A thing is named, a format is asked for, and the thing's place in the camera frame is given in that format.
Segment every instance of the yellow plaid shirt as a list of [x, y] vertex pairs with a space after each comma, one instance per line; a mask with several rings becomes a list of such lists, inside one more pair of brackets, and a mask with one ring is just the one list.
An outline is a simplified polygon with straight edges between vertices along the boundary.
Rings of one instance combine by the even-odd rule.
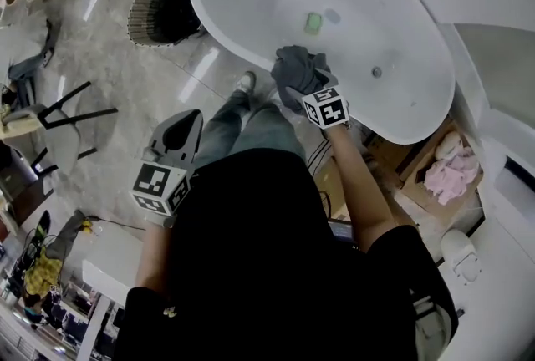
[[28, 294], [38, 294], [44, 298], [50, 291], [51, 286], [58, 286], [58, 277], [61, 272], [61, 260], [47, 258], [46, 247], [41, 249], [41, 254], [35, 259], [35, 264], [24, 275], [24, 286]]

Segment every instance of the black t-shirt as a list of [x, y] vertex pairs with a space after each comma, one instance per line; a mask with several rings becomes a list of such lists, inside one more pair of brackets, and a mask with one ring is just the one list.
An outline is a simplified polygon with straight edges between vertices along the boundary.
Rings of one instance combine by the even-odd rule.
[[171, 299], [130, 291], [114, 360], [333, 356], [415, 359], [410, 290], [456, 315], [412, 226], [364, 254], [337, 242], [296, 155], [257, 149], [205, 166], [173, 227]]

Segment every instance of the forearm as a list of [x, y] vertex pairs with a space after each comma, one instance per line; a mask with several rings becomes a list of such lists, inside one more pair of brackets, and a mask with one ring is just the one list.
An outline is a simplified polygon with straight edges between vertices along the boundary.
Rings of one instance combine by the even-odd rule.
[[338, 164], [354, 237], [363, 251], [396, 227], [389, 205], [349, 132], [342, 125], [327, 130]]
[[166, 295], [170, 245], [171, 229], [149, 223], [143, 239], [143, 252], [135, 279], [137, 287], [149, 288], [161, 295]]

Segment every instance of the shirt sleeve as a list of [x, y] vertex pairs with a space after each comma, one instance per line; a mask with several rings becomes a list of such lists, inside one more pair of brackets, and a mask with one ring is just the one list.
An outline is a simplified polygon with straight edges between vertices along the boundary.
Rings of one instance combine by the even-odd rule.
[[380, 270], [383, 280], [390, 283], [391, 292], [407, 294], [412, 291], [413, 302], [429, 296], [433, 303], [443, 308], [451, 319], [453, 337], [459, 320], [450, 291], [420, 233], [413, 226], [399, 226], [387, 231], [368, 250], [368, 258], [374, 269]]
[[126, 298], [125, 316], [115, 342], [114, 361], [158, 359], [166, 345], [166, 300], [148, 288], [133, 288]]

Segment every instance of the chair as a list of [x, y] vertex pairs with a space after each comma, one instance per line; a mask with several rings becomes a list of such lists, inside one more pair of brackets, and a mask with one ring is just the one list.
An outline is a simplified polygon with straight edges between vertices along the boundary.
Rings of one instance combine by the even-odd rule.
[[[102, 111], [95, 111], [93, 113], [81, 114], [74, 117], [68, 117], [61, 110], [63, 105], [69, 99], [73, 98], [76, 94], [79, 94], [90, 85], [91, 82], [82, 84], [78, 88], [66, 94], [62, 99], [50, 107], [45, 107], [42, 104], [31, 105], [25, 109], [8, 114], [8, 116], [3, 119], [3, 123], [8, 124], [20, 119], [33, 117], [37, 118], [45, 129], [44, 143], [46, 147], [43, 149], [43, 151], [41, 151], [41, 153], [39, 153], [38, 157], [30, 165], [33, 172], [39, 178], [44, 177], [57, 169], [61, 170], [65, 174], [70, 174], [78, 159], [92, 155], [97, 151], [97, 149], [93, 148], [79, 153], [80, 133], [76, 128], [75, 123], [82, 120], [105, 116], [107, 114], [117, 113], [118, 110], [116, 108], [106, 109]], [[16, 139], [17, 137], [12, 139], [6, 138], [3, 140], [3, 142], [4, 144], [9, 145], [16, 150], [18, 146]], [[44, 158], [44, 156], [46, 156], [46, 154], [50, 154], [52, 156], [52, 161], [55, 165], [52, 165], [45, 170], [38, 170], [36, 166]]]

